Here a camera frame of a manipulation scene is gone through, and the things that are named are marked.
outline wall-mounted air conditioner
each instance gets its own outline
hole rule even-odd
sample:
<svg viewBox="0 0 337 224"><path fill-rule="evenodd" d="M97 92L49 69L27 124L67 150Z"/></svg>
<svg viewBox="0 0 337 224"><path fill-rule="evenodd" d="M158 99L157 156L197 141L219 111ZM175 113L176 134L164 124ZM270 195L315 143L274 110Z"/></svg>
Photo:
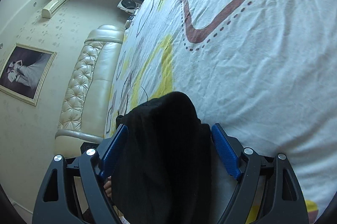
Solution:
<svg viewBox="0 0 337 224"><path fill-rule="evenodd" d="M140 8L141 5L133 0L121 0L117 7L126 13L133 14L135 9Z"/></svg>
<svg viewBox="0 0 337 224"><path fill-rule="evenodd" d="M52 0L42 9L42 17L50 19L69 0Z"/></svg>

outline bed sheet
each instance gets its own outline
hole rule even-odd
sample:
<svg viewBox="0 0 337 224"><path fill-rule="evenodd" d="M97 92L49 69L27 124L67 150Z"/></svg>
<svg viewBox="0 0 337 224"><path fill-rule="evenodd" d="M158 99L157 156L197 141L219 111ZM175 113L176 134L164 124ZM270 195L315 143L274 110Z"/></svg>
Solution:
<svg viewBox="0 0 337 224"><path fill-rule="evenodd" d="M287 155L313 223L337 191L336 2L145 0L125 34L107 137L117 115L184 92L203 123L260 155ZM213 164L217 223L235 183Z"/></svg>

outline metal screw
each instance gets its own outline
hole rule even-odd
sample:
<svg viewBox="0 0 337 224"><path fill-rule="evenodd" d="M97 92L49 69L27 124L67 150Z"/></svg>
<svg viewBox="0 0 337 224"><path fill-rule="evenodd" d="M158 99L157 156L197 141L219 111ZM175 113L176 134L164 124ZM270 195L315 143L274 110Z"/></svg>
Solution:
<svg viewBox="0 0 337 224"><path fill-rule="evenodd" d="M285 160L287 157L285 156L285 154L280 153L280 154L278 155L278 158L279 158L280 160Z"/></svg>
<svg viewBox="0 0 337 224"><path fill-rule="evenodd" d="M55 161L60 161L62 159L61 155L54 156Z"/></svg>
<svg viewBox="0 0 337 224"><path fill-rule="evenodd" d="M94 155L96 153L96 150L95 149L88 149L87 150L87 155L88 156L92 156L92 155Z"/></svg>
<svg viewBox="0 0 337 224"><path fill-rule="evenodd" d="M253 153L253 150L251 148L245 148L243 150L247 155L251 155Z"/></svg>

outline framed photograph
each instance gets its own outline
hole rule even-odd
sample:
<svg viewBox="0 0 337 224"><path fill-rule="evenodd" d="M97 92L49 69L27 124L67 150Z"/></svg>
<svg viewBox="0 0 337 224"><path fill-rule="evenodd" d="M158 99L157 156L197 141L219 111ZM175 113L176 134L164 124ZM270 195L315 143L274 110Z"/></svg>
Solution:
<svg viewBox="0 0 337 224"><path fill-rule="evenodd" d="M36 106L56 52L15 44L0 74L0 90Z"/></svg>

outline wedding photo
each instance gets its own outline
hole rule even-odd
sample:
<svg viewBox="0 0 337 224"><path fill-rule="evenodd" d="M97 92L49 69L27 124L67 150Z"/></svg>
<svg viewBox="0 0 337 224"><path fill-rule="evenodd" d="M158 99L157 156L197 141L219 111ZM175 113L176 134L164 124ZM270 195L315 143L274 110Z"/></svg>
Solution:
<svg viewBox="0 0 337 224"><path fill-rule="evenodd" d="M56 52L16 44L2 68L0 90L36 105L44 77Z"/></svg>

